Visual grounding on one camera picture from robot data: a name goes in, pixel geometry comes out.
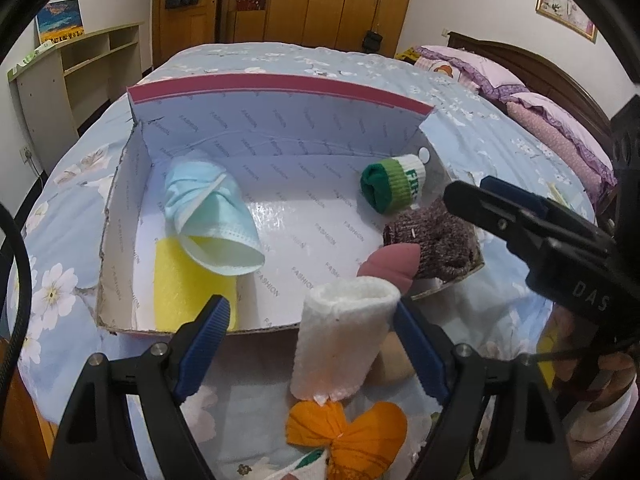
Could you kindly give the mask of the person's right hand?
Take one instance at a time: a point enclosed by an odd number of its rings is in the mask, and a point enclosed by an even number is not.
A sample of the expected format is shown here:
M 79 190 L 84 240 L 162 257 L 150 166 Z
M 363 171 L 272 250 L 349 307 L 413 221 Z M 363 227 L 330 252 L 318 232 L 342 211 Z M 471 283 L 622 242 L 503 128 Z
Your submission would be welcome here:
M 555 304 L 544 328 L 552 340 L 553 352 L 578 350 L 596 341 L 599 329 L 593 323 Z M 585 410 L 597 412 L 614 404 L 629 390 L 637 375 L 634 358 L 624 352 L 599 356 L 599 371 L 587 385 L 570 387 L 570 393 L 585 404 Z

